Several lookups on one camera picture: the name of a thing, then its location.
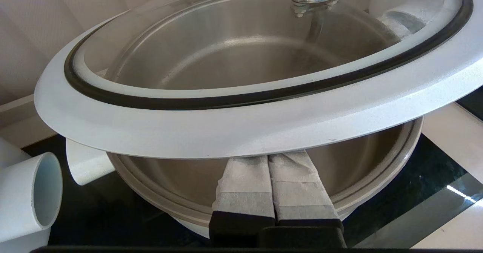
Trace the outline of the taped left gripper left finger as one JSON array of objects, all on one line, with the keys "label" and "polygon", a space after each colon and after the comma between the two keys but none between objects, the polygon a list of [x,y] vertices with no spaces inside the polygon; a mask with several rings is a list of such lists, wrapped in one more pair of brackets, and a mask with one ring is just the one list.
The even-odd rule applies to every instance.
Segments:
[{"label": "taped left gripper left finger", "polygon": [[275,225],[268,157],[229,159],[212,210],[214,246],[256,246],[259,232]]}]

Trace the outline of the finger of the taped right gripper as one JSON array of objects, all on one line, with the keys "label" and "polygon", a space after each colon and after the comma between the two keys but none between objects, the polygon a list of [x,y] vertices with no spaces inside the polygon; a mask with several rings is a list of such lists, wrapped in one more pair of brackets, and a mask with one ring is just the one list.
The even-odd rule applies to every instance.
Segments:
[{"label": "finger of the taped right gripper", "polygon": [[425,27],[425,12],[420,9],[390,9],[377,19],[398,38],[407,38]]}]

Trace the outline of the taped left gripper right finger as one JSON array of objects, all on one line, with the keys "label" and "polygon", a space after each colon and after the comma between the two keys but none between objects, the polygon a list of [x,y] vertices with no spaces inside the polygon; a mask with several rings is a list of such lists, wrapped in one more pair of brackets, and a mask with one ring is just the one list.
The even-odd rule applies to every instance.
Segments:
[{"label": "taped left gripper right finger", "polygon": [[333,227],[342,221],[305,150],[268,156],[273,205],[281,227]]}]

